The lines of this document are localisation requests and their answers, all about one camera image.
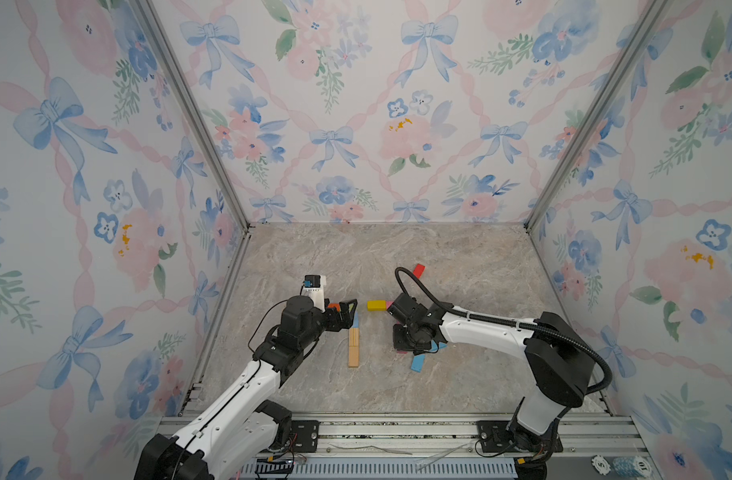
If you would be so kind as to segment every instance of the metal rail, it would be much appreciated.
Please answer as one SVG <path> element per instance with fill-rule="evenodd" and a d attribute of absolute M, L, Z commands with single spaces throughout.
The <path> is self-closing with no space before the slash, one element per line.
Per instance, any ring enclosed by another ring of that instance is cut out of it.
<path fill-rule="evenodd" d="M 197 412 L 164 417 L 158 433 L 173 435 L 195 419 Z M 508 421 L 512 414 L 486 413 L 294 413 L 294 420 L 321 422 L 316 453 L 307 457 L 423 458 L 458 449 L 450 458 L 478 458 L 473 450 L 479 420 Z M 559 424 L 563 443 L 559 457 L 648 456 L 632 419 L 598 413 L 570 413 Z M 404 454 L 391 453 L 401 451 Z M 504 456 L 522 456 L 505 454 Z"/>

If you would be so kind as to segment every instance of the ventilation grille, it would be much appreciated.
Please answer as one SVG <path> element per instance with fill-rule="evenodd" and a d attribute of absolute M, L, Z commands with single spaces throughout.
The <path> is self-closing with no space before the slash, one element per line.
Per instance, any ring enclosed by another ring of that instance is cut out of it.
<path fill-rule="evenodd" d="M 281 470 L 281 474 L 272 472 Z M 250 463 L 238 478 L 284 478 L 282 466 Z M 311 458 L 296 464 L 291 478 L 517 478 L 512 458 L 442 458 L 419 469 L 417 460 L 403 458 Z"/>

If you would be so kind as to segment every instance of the wire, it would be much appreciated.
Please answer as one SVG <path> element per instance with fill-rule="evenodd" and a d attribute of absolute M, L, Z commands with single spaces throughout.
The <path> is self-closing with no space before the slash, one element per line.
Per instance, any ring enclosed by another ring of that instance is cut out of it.
<path fill-rule="evenodd" d="M 499 451 L 498 451 L 497 453 L 495 453 L 494 455 L 484 455 L 484 454 L 483 454 L 482 452 L 478 452 L 478 444 L 479 444 L 479 443 L 481 444 L 481 448 L 483 447 L 483 444 L 481 443 L 480 439 L 478 439 L 478 441 L 477 441 L 477 442 L 475 442 L 475 452 L 476 452 L 476 453 L 478 454 L 478 456 L 481 456 L 481 457 L 484 457 L 484 458 L 494 458 L 494 457 L 498 457 L 498 456 L 500 456 L 500 455 L 503 455 L 503 454 L 505 454 L 505 453 L 509 452 L 509 450 L 510 450 L 510 449 L 511 449 L 512 447 L 514 447 L 514 446 L 515 446 L 515 444 L 511 442 L 511 443 L 509 443 L 509 444 L 508 444 L 508 445 L 507 445 L 507 446 L 506 446 L 505 448 L 502 448 L 501 450 L 499 450 Z"/>
<path fill-rule="evenodd" d="M 363 447 L 340 447 L 339 445 L 334 445 L 332 443 L 330 443 L 329 445 L 334 448 L 339 448 L 340 450 L 362 450 L 364 448 L 376 448 L 377 450 L 381 450 L 382 452 L 385 452 L 385 453 L 395 453 L 398 455 L 413 455 L 413 453 L 406 452 L 405 450 L 396 450 L 395 448 L 382 448 L 382 447 L 377 447 L 375 445 L 366 445 Z"/>
<path fill-rule="evenodd" d="M 304 356 L 302 357 L 302 360 L 307 360 L 307 357 L 309 357 L 310 355 L 312 355 L 313 350 L 315 350 L 315 347 L 317 346 L 317 343 L 320 340 L 321 340 L 320 338 L 315 339 L 315 343 L 313 344 L 313 348 L 311 348 L 309 352 L 307 352 L 307 353 L 304 354 Z"/>
<path fill-rule="evenodd" d="M 179 461 L 181 460 L 181 456 L 185 454 L 185 450 L 187 447 L 184 447 L 181 449 L 181 452 L 179 452 L 179 458 L 176 459 L 176 463 L 174 464 L 174 473 L 171 474 L 171 480 L 174 480 L 174 477 L 176 476 L 177 468 L 179 468 Z"/>
<path fill-rule="evenodd" d="M 257 329 L 254 330 L 254 335 L 252 335 L 251 338 L 248 339 L 248 343 L 247 343 L 248 350 L 250 350 L 251 353 L 255 353 L 256 352 L 254 349 L 251 348 L 251 341 L 254 339 L 254 337 L 256 336 L 257 332 L 259 331 L 259 327 L 262 326 L 262 322 L 265 321 L 265 318 L 267 318 L 267 313 L 271 312 L 271 310 L 273 310 L 276 306 L 280 305 L 283 302 L 287 302 L 287 301 L 288 301 L 288 299 L 281 300 L 280 302 L 278 302 L 278 303 L 274 304 L 273 306 L 271 306 L 270 309 L 267 312 L 265 312 L 265 316 L 262 317 L 262 320 L 259 320 L 259 325 L 257 325 Z"/>
<path fill-rule="evenodd" d="M 425 295 L 427 295 L 427 298 L 429 298 L 430 301 L 435 303 L 444 312 L 448 312 L 448 313 L 451 313 L 452 315 L 457 315 L 457 316 L 466 316 L 468 318 L 471 318 L 473 320 L 478 320 L 481 322 L 495 323 L 497 325 L 505 325 L 505 326 L 512 326 L 512 327 L 516 326 L 516 320 L 511 320 L 508 318 L 502 318 L 502 317 L 493 316 L 493 315 L 482 315 L 479 313 L 470 313 L 468 315 L 468 312 L 462 312 L 459 310 L 455 310 L 454 308 L 449 308 L 447 305 L 440 302 L 440 300 L 438 300 L 438 298 L 436 298 L 436 296 L 433 295 L 433 293 L 431 293 L 427 289 L 427 287 L 424 285 L 424 283 L 422 283 L 417 278 L 417 276 L 414 275 L 413 272 L 411 272 L 411 270 L 404 268 L 402 266 L 399 266 L 398 268 L 395 269 L 395 280 L 398 281 L 398 285 L 400 286 L 401 291 L 403 293 L 406 293 L 407 295 L 409 293 L 406 290 L 406 286 L 403 284 L 403 282 L 400 279 L 401 272 L 409 275 L 411 280 L 413 280 L 413 282 L 417 284 L 417 286 L 422 290 L 422 292 Z M 611 384 L 611 380 L 613 378 L 613 373 L 611 371 L 611 367 L 609 367 L 609 364 L 606 363 L 606 361 L 603 360 L 603 358 L 600 355 L 598 355 L 598 353 L 596 351 L 594 351 L 593 349 L 588 347 L 585 343 L 577 342 L 576 340 L 569 338 L 568 336 L 565 336 L 561 333 L 558 333 L 557 331 L 554 331 L 550 328 L 547 328 L 547 327 L 544 327 L 541 325 L 521 322 L 519 324 L 519 328 L 523 329 L 523 330 L 532 330 L 532 331 L 540 333 L 544 336 L 548 336 L 555 340 L 559 340 L 568 345 L 571 345 L 574 348 L 576 348 L 577 350 L 585 353 L 599 367 L 601 367 L 601 370 L 603 370 L 603 379 L 600 382 L 596 383 L 595 385 L 591 385 L 591 386 L 587 387 L 586 394 L 598 392 L 599 390 L 605 389 L 607 386 L 609 386 Z"/>

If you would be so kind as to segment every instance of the mounting plate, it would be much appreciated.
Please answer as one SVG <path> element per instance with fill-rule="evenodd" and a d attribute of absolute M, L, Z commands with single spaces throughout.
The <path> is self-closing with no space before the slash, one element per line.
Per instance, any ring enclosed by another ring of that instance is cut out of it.
<path fill-rule="evenodd" d="M 318 429 L 321 423 L 317 420 L 291 420 L 291 437 L 294 453 L 314 453 L 317 450 Z"/>
<path fill-rule="evenodd" d="M 497 453 L 510 443 L 513 435 L 507 431 L 508 423 L 508 421 L 501 420 L 479 420 L 475 422 L 478 427 L 480 447 L 483 453 Z M 552 427 L 547 429 L 547 432 L 542 435 L 542 438 L 545 442 L 549 442 L 551 435 Z M 556 445 L 555 453 L 560 453 L 563 451 L 563 443 L 560 441 L 560 436 L 557 437 L 556 441 L 558 445 Z"/>

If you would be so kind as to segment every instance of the black cable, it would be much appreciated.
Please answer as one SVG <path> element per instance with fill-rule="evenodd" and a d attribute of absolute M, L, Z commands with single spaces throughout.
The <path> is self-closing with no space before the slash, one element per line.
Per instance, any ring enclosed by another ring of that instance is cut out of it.
<path fill-rule="evenodd" d="M 265 318 L 267 318 L 267 313 L 269 313 L 271 310 L 273 310 L 276 306 L 280 305 L 283 302 L 287 302 L 287 301 L 288 301 L 288 299 L 281 300 L 280 302 L 278 302 L 278 303 L 274 304 L 273 306 L 271 306 L 270 309 L 267 312 L 265 312 L 265 316 L 262 317 L 262 320 L 259 320 L 259 325 L 257 325 L 257 329 L 254 330 L 254 335 L 252 335 L 251 338 L 248 339 L 248 343 L 247 343 L 248 350 L 250 350 L 251 353 L 255 353 L 255 350 L 251 348 L 251 341 L 254 339 L 254 337 L 256 336 L 257 332 L 259 331 L 259 327 L 262 326 L 262 322 L 265 321 Z"/>
<path fill-rule="evenodd" d="M 181 452 L 179 452 L 179 457 L 176 459 L 176 463 L 174 464 L 174 473 L 171 474 L 171 480 L 174 480 L 174 477 L 176 476 L 176 471 L 179 468 L 179 462 L 181 461 L 181 456 L 185 454 L 185 450 L 187 450 L 187 447 L 190 446 L 190 443 L 195 439 L 195 437 L 192 437 L 189 442 L 187 442 L 187 446 L 181 449 Z"/>
<path fill-rule="evenodd" d="M 560 419 L 563 418 L 563 416 L 570 410 L 570 407 L 563 408 L 563 411 L 558 414 L 558 416 L 553 420 L 553 423 L 550 425 L 550 427 L 553 429 L 550 432 L 550 444 L 547 446 L 547 452 L 539 458 L 528 458 L 525 460 L 526 465 L 535 465 L 540 463 L 545 463 L 548 460 L 550 460 L 550 457 L 553 456 L 553 453 L 555 453 L 555 450 L 558 446 L 558 423 L 560 422 Z"/>
<path fill-rule="evenodd" d="M 508 445 L 507 445 L 507 446 L 506 446 L 505 448 L 502 448 L 501 450 L 499 450 L 499 451 L 498 451 L 497 453 L 495 453 L 494 455 L 484 455 L 484 454 L 483 454 L 482 452 L 478 452 L 478 444 L 479 444 L 479 443 L 481 443 L 480 439 L 479 439 L 479 440 L 478 440 L 477 442 L 475 442 L 475 452 L 476 452 L 476 453 L 478 454 L 478 456 L 481 456 L 481 457 L 484 457 L 484 458 L 494 458 L 494 457 L 498 457 L 498 456 L 500 456 L 500 455 L 503 455 L 503 454 L 505 454 L 505 453 L 509 452 L 509 450 L 510 450 L 510 449 L 511 449 L 512 447 L 514 447 L 514 446 L 515 446 L 515 444 L 511 442 L 511 443 L 509 443 L 509 444 L 508 444 Z"/>
<path fill-rule="evenodd" d="M 307 353 L 304 354 L 304 356 L 302 357 L 302 360 L 307 360 L 307 357 L 309 357 L 310 355 L 312 355 L 312 352 L 313 352 L 313 350 L 315 350 L 315 347 L 317 346 L 317 343 L 318 343 L 319 340 L 320 339 L 315 339 L 315 343 L 313 344 L 313 348 L 311 348 L 309 352 L 307 352 Z"/>
<path fill-rule="evenodd" d="M 427 295 L 427 298 L 429 298 L 430 301 L 435 303 L 444 312 L 448 312 L 448 313 L 451 313 L 452 315 L 456 315 L 456 316 L 469 317 L 470 319 L 478 320 L 481 322 L 495 323 L 497 325 L 511 326 L 513 328 L 518 326 L 518 328 L 520 328 L 520 329 L 532 330 L 534 332 L 541 333 L 544 336 L 548 336 L 555 340 L 564 342 L 568 345 L 573 346 L 577 350 L 584 352 L 596 364 L 598 364 L 599 367 L 601 367 L 601 370 L 603 370 L 603 379 L 600 382 L 596 383 L 595 385 L 591 385 L 591 386 L 587 387 L 587 394 L 598 392 L 599 390 L 605 389 L 607 386 L 609 386 L 611 384 L 611 380 L 613 377 L 611 367 L 609 367 L 609 364 L 606 363 L 606 361 L 603 360 L 603 358 L 600 355 L 598 355 L 598 353 L 596 351 L 594 351 L 593 349 L 591 349 L 584 343 L 577 342 L 576 340 L 569 338 L 568 336 L 565 336 L 561 333 L 558 333 L 557 331 L 554 331 L 552 329 L 546 328 L 541 325 L 534 325 L 532 323 L 524 323 L 524 322 L 521 322 L 519 325 L 517 325 L 514 320 L 505 319 L 505 318 L 501 318 L 498 316 L 492 316 L 492 315 L 482 315 L 479 313 L 462 312 L 460 310 L 455 310 L 453 308 L 449 308 L 448 306 L 445 306 L 442 302 L 440 302 L 440 300 L 438 300 L 438 298 L 436 298 L 435 295 L 433 295 L 433 293 L 431 293 L 427 289 L 427 287 L 417 278 L 416 275 L 413 274 L 413 272 L 411 272 L 411 270 L 404 268 L 402 266 L 399 266 L 398 268 L 395 269 L 395 279 L 398 281 L 398 285 L 400 286 L 400 289 L 407 295 L 409 293 L 406 290 L 406 286 L 403 285 L 403 282 L 400 279 L 401 272 L 409 275 L 411 280 L 413 280 L 414 283 L 416 283 L 417 286 L 422 290 L 422 292 L 424 292 L 424 294 Z"/>

